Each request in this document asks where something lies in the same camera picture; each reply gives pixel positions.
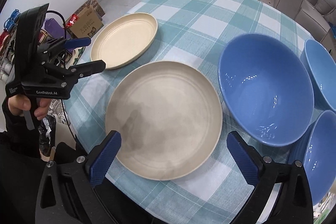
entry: bowl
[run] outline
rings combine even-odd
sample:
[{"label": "bowl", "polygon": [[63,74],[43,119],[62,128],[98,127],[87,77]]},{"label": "bowl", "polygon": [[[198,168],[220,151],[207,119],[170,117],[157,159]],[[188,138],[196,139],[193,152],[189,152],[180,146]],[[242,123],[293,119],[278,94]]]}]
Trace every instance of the bowl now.
[{"label": "bowl", "polygon": [[307,174],[313,205],[329,191],[336,177],[336,114],[322,112],[289,154],[288,163],[303,163]]},{"label": "bowl", "polygon": [[301,61],[313,85],[315,108],[336,112],[336,63],[331,55],[319,42],[308,39]]},{"label": "bowl", "polygon": [[234,38],[220,56],[218,79],[232,116],[259,142],[286,146],[307,130],[314,110],[311,81],[279,40],[262,34]]}]

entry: hand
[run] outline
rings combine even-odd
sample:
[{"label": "hand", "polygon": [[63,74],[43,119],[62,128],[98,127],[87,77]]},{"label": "hand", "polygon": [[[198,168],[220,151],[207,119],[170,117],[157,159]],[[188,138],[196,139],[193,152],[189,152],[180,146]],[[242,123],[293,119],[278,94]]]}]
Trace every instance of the hand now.
[{"label": "hand", "polygon": [[[40,106],[34,111],[35,117],[40,121],[48,114],[51,99],[42,98]],[[23,115],[23,110],[30,110],[30,100],[23,94],[18,94],[8,99],[8,109],[14,116]]]}]

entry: beige plate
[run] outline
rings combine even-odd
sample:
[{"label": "beige plate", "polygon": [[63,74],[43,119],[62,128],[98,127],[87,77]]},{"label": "beige plate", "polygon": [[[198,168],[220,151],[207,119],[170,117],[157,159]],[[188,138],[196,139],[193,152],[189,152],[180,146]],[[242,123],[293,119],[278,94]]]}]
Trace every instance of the beige plate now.
[{"label": "beige plate", "polygon": [[133,173],[171,180],[210,156],[222,129],[216,90],[199,71],[177,62],[143,65],[127,75],[106,110],[106,132],[117,130],[118,160]]},{"label": "beige plate", "polygon": [[157,30],[158,23],[150,14],[125,15],[98,35],[91,49],[91,60],[103,60],[107,69],[124,66],[149,48]]}]

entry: table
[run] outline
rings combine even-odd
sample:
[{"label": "table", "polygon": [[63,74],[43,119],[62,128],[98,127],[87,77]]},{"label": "table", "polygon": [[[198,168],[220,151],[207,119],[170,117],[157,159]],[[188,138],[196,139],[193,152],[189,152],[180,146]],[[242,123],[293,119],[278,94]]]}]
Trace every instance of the table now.
[{"label": "table", "polygon": [[[141,178],[117,159],[106,177],[138,205],[168,223],[230,223],[253,188],[245,182],[226,148],[227,134],[237,130],[261,155],[271,156],[277,162],[286,161],[289,148],[258,143],[230,116],[217,80],[219,56],[227,43],[240,34],[270,35],[297,56],[305,40],[312,36],[292,19],[258,0],[144,0],[128,13],[133,12],[150,13],[157,19],[153,44],[125,67],[79,80],[66,101],[72,126],[84,148],[90,151],[105,137],[105,110],[110,96],[132,70],[158,60],[175,60],[198,69],[216,88],[223,107],[223,129],[211,157],[193,173],[173,181]],[[79,63],[89,61],[90,47]],[[278,189],[276,185],[273,197]]]}]

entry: bowl rim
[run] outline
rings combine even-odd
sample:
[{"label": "bowl rim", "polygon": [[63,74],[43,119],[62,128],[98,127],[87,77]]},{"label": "bowl rim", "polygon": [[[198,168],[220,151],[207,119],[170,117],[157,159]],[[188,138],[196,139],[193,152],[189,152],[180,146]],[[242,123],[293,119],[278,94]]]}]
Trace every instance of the bowl rim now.
[{"label": "bowl rim", "polygon": [[[306,47],[306,44],[307,44],[307,42],[310,41],[310,40],[314,41],[314,42],[315,42],[314,44],[318,45],[318,47],[320,47],[320,48],[323,48],[323,50],[325,50],[325,51],[327,52],[327,54],[329,55],[330,59],[331,59],[332,62],[334,63],[335,67],[336,67],[336,63],[335,63],[334,59],[331,57],[331,55],[328,53],[328,51],[326,50],[326,48],[323,47],[323,45],[320,44],[319,42],[317,42],[315,39],[311,39],[311,38],[310,38],[310,39],[307,39],[307,40],[304,42],[304,49],[303,49],[304,56],[305,56],[305,58],[306,58],[306,60],[307,60],[307,64],[308,64],[308,66],[309,66],[309,70],[311,71],[311,73],[312,73],[312,75],[313,75],[314,82],[316,83],[317,86],[319,86],[318,83],[317,83],[317,81],[316,81],[315,73],[313,72],[313,70],[312,70],[312,68],[311,68],[310,61],[309,61],[309,59],[308,59],[308,54],[307,54],[307,47]],[[320,90],[320,92],[321,92],[321,94],[322,94],[324,100],[326,101],[327,105],[330,107],[330,109],[332,109],[334,112],[336,112],[336,108],[333,107],[332,105],[330,105],[329,101],[327,100],[327,98],[326,98],[325,95],[324,95],[323,90]]]},{"label": "bowl rim", "polygon": [[314,122],[313,128],[311,129],[310,136],[309,136],[309,140],[308,140],[308,143],[307,143],[307,146],[306,146],[306,150],[305,150],[305,154],[304,154],[304,158],[303,158],[303,163],[302,163],[303,166],[305,166],[305,163],[306,163],[306,161],[307,161],[307,155],[308,155],[307,148],[309,147],[311,138],[312,138],[312,136],[313,136],[313,134],[314,134],[315,127],[316,127],[316,125],[318,124],[320,118],[321,118],[323,115],[325,115],[326,113],[331,113],[332,115],[334,115],[334,116],[336,117],[336,113],[333,112],[332,110],[329,110],[329,109],[323,111],[323,112],[317,117],[316,121]]},{"label": "bowl rim", "polygon": [[[223,56],[224,56],[224,53],[225,53],[225,50],[227,49],[227,46],[232,43],[234,40],[237,40],[238,38],[240,37],[247,37],[247,36],[264,36],[264,37],[268,37],[268,38],[271,38],[271,39],[274,39],[280,47],[283,47],[284,49],[286,49],[289,54],[291,54],[292,56],[296,57],[299,61],[299,66],[302,66],[303,68],[303,71],[304,71],[304,75],[306,77],[306,79],[308,80],[308,83],[310,83],[310,92],[311,92],[311,97],[312,97],[312,105],[311,105],[311,115],[310,115],[310,119],[308,121],[308,124],[306,126],[306,128],[302,131],[302,134],[300,134],[296,139],[294,139],[293,141],[291,142],[282,142],[282,143],[271,143],[271,142],[265,142],[264,140],[262,140],[260,137],[258,136],[255,136],[254,134],[252,134],[244,125],[243,123],[240,121],[240,119],[238,119],[238,117],[233,113],[232,111],[232,108],[229,104],[227,104],[227,97],[226,97],[226,94],[224,92],[224,89],[221,85],[221,67],[220,67],[220,64],[222,62],[222,59],[223,59]],[[236,37],[234,37],[233,39],[231,39],[228,44],[226,45],[225,49],[222,51],[220,57],[219,57],[219,62],[218,62],[218,83],[219,83],[219,88],[221,90],[221,94],[223,96],[223,100],[227,106],[227,108],[229,109],[230,113],[232,114],[233,118],[238,122],[238,124],[254,139],[256,139],[258,142],[260,143],[263,143],[263,144],[266,144],[268,146],[272,146],[272,147],[284,147],[284,146],[287,146],[287,145],[290,145],[290,144],[293,144],[295,143],[298,139],[300,139],[304,134],[305,132],[307,131],[308,127],[310,126],[310,121],[313,117],[313,114],[314,114],[314,90],[313,90],[313,86],[312,86],[312,83],[310,81],[310,77],[309,77],[309,74],[306,70],[306,68],[304,67],[304,65],[302,64],[300,58],[289,48],[287,47],[284,43],[282,43],[280,40],[278,40],[277,38],[275,37],[271,37],[269,35],[266,35],[266,34],[262,34],[262,33],[245,33],[245,34],[241,34],[241,35],[238,35]]]}]

